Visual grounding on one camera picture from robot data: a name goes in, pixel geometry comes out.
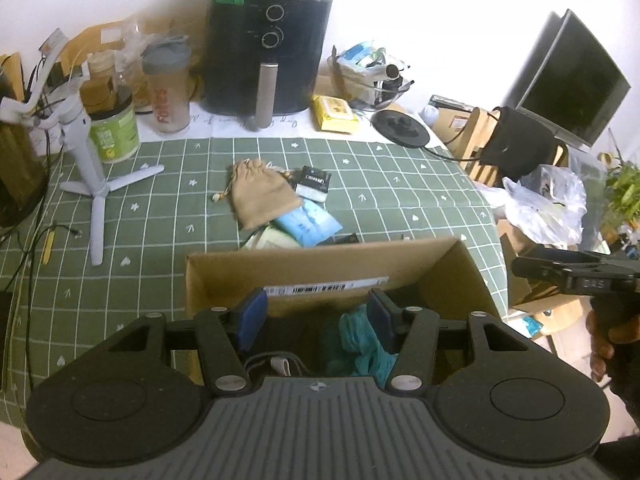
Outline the person's right hand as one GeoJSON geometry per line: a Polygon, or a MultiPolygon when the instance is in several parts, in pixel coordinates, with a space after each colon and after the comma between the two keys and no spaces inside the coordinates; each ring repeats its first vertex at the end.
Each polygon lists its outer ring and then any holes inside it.
{"type": "Polygon", "coordinates": [[[600,322],[595,310],[586,318],[586,329],[590,335],[591,378],[600,382],[606,375],[606,366],[614,358],[616,344],[634,344],[639,341],[639,317],[635,315],[624,324],[606,328],[600,322]]]}

